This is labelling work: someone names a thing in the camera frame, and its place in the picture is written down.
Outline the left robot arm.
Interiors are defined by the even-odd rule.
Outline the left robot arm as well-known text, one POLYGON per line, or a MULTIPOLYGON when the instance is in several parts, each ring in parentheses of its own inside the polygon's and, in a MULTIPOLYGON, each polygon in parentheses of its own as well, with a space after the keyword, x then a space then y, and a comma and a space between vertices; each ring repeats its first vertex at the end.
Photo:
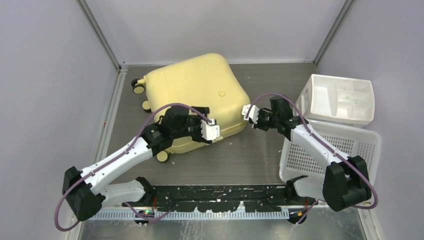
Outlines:
POLYGON ((190 137, 194 142, 211 144, 221 136, 216 119, 208 118, 209 107, 170 103, 153 112, 148 120, 160 111, 164 114, 156 122, 146 121, 121 149, 82 170, 72 166, 65 171, 60 202, 67 202, 78 221, 86 221, 102 208, 124 202, 149 206, 154 194, 145 180, 111 182, 135 165, 170 148, 174 140, 190 137))

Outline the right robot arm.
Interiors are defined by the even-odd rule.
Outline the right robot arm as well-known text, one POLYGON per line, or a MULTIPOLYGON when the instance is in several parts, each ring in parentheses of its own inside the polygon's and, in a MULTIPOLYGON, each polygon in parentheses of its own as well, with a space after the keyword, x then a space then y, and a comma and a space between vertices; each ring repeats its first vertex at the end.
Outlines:
POLYGON ((291 179, 285 191, 286 200, 298 205, 305 197, 327 203, 339 212, 349 207, 371 210, 378 206, 379 196, 370 181, 366 161, 359 155, 348 155, 319 135, 286 95, 268 93, 271 108, 258 108, 254 103, 243 107, 241 114, 252 128, 276 129, 287 140, 304 149, 324 171, 323 181, 308 176, 291 179))

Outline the yellow hard-shell suitcase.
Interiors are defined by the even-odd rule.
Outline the yellow hard-shell suitcase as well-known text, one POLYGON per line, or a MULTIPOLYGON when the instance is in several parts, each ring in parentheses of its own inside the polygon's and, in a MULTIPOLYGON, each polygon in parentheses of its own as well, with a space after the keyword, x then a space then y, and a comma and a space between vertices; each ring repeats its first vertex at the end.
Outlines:
MULTIPOLYGON (((216 119, 221 134, 210 144, 240 133, 247 125, 242 108, 250 104, 249 96, 220 54, 207 53, 155 69, 132 80, 131 86, 135 94, 146 94, 141 106, 148 113, 174 103, 210 107, 208 118, 216 119)), ((155 157, 164 163, 171 154, 187 153, 210 144, 182 137, 155 157)))

